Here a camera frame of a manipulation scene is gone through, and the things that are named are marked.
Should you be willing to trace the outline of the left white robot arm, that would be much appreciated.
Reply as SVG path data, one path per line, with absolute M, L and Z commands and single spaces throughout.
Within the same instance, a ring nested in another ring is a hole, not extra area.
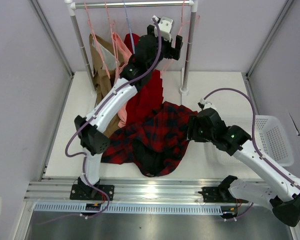
M 99 193 L 100 165 L 103 153 L 110 145 L 104 132 L 120 108 L 134 97 L 152 78 L 162 59 L 179 60 L 183 38 L 177 35 L 172 46 L 172 24 L 161 18 L 147 27 L 147 34 L 139 38 L 135 53 L 121 71 L 112 89 L 85 117 L 74 120 L 76 135 L 83 149 L 82 174 L 77 180 L 81 194 L 93 200 Z

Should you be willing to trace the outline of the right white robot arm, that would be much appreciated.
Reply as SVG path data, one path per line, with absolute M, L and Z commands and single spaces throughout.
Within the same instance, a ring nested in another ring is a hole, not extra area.
M 267 186 L 260 186 L 229 175 L 218 185 L 218 196 L 222 201 L 246 200 L 271 210 L 289 227 L 299 223 L 300 178 L 263 153 L 253 136 L 237 125 L 226 126 L 215 109 L 206 108 L 189 117 L 187 138 L 213 144 L 244 163 L 267 183 Z

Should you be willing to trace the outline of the red plaid skirt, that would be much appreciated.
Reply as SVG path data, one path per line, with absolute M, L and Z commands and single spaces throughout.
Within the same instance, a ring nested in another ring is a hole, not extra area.
M 165 101 L 142 122 L 126 125 L 110 136 L 101 162 L 135 164 L 146 177 L 172 173 L 186 154 L 190 116 L 197 114 L 183 105 Z

